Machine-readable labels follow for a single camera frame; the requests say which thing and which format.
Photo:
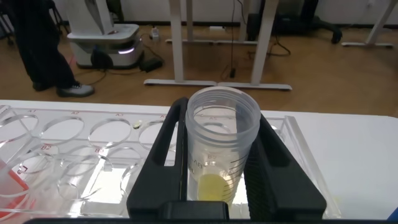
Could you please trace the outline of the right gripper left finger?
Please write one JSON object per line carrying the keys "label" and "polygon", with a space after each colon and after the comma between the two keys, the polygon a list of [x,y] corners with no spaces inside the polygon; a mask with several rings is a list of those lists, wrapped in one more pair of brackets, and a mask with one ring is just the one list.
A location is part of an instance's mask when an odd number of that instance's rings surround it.
{"label": "right gripper left finger", "polygon": [[[187,199],[187,104],[188,98],[183,97],[170,107],[127,198],[130,218],[158,218],[165,203]],[[174,165],[166,166],[174,131],[177,132]]]}

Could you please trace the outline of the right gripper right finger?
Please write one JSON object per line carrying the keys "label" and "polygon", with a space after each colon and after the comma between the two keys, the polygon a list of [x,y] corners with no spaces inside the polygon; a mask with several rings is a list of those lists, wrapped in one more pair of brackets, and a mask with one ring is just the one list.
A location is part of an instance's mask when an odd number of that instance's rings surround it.
{"label": "right gripper right finger", "polygon": [[252,220],[321,220],[326,200],[262,117],[244,181]]}

